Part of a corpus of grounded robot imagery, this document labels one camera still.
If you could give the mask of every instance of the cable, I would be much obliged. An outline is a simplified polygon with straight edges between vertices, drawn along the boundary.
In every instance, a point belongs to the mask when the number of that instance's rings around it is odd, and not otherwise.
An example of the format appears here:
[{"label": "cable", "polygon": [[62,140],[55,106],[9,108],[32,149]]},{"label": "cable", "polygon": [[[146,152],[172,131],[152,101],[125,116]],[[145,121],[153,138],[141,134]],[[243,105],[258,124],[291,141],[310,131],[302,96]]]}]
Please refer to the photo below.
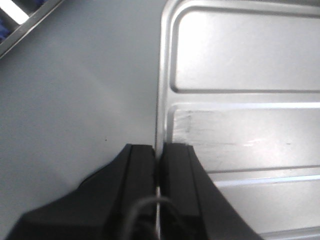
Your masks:
[{"label": "cable", "polygon": [[127,216],[124,219],[123,229],[120,235],[120,240],[130,240],[135,223],[139,217],[141,210],[147,206],[160,204],[164,205],[168,211],[176,218],[178,225],[181,229],[189,234],[189,230],[184,223],[183,219],[180,217],[180,214],[171,200],[167,197],[146,197],[141,200],[138,200],[130,209]]}]

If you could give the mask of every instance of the black plastic part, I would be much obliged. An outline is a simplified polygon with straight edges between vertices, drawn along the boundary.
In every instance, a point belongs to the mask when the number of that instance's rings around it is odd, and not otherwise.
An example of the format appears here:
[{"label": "black plastic part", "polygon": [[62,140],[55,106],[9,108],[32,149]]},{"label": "black plastic part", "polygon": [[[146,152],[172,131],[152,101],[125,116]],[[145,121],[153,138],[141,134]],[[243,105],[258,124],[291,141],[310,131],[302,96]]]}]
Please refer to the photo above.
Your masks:
[{"label": "black plastic part", "polygon": [[[199,207],[201,224],[197,221],[198,225],[190,226],[196,232],[195,239],[263,240],[247,225],[213,184],[200,164],[192,146],[176,143],[168,144],[164,156],[166,157],[163,158],[161,165],[164,167],[164,165],[169,164],[169,168],[166,169],[168,172],[165,173],[167,180],[161,182],[166,187],[165,194],[171,197],[176,205],[180,205],[179,209],[183,217],[187,216],[188,210],[186,208],[189,207],[189,201],[185,198],[192,192],[196,196],[196,203],[192,203],[192,205]],[[175,187],[167,192],[168,187],[166,185],[170,185],[170,188]],[[169,224],[162,225],[162,227],[162,231],[166,234],[170,233],[172,229],[174,230]]]},{"label": "black plastic part", "polygon": [[176,218],[162,207],[162,235],[166,240],[206,239],[186,145],[166,145],[159,166],[161,195],[170,198],[189,229],[182,231]]},{"label": "black plastic part", "polygon": [[[154,194],[155,159],[151,150],[151,146],[127,144],[110,164],[88,177],[75,191],[24,214],[7,240],[114,239],[110,237],[114,234],[108,232],[113,228],[106,224],[121,224],[123,208]],[[143,165],[146,174],[139,172]],[[148,184],[140,184],[137,193],[138,186],[131,182],[135,180]],[[152,212],[146,214],[152,219]]]}]

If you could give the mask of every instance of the metal sheet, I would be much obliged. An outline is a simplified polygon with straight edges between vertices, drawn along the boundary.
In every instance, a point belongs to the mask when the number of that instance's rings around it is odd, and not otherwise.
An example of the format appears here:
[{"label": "metal sheet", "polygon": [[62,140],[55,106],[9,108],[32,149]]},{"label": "metal sheet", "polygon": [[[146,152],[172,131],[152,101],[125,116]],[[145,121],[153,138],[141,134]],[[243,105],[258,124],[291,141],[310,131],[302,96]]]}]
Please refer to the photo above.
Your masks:
[{"label": "metal sheet", "polygon": [[169,0],[162,14],[156,153],[194,146],[265,239],[320,236],[320,7]]}]

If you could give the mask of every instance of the metal edge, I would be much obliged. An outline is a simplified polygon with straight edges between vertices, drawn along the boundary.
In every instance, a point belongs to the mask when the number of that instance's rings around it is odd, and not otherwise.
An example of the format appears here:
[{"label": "metal edge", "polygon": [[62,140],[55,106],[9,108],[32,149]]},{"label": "metal edge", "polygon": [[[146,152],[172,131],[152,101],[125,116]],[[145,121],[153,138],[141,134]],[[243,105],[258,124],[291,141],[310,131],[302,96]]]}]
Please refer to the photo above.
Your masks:
[{"label": "metal edge", "polygon": [[318,240],[320,239],[320,227],[265,232],[260,236],[266,240]]},{"label": "metal edge", "polygon": [[158,80],[158,94],[157,94],[157,111],[156,111],[156,129],[155,129],[155,156],[160,158],[164,143],[164,117],[166,101],[164,93],[166,93],[166,79],[168,66],[168,50],[170,49],[170,25],[171,17],[176,9],[176,6],[182,0],[168,0],[165,4],[161,16],[161,37],[160,37],[160,60],[159,60],[159,80]]},{"label": "metal edge", "polygon": [[52,0],[44,3],[29,19],[20,25],[7,39],[0,44],[0,59],[3,58],[28,33],[52,13],[64,0]]}]

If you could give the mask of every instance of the gray wall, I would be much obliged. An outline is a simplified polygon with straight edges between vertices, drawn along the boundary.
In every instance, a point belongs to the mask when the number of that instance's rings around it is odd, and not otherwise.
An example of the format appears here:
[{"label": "gray wall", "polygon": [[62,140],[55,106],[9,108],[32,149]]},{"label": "gray wall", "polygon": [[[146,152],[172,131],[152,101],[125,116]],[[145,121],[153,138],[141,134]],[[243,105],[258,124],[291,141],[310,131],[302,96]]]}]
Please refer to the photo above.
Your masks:
[{"label": "gray wall", "polygon": [[66,0],[0,60],[0,239],[125,143],[154,144],[165,0]]}]

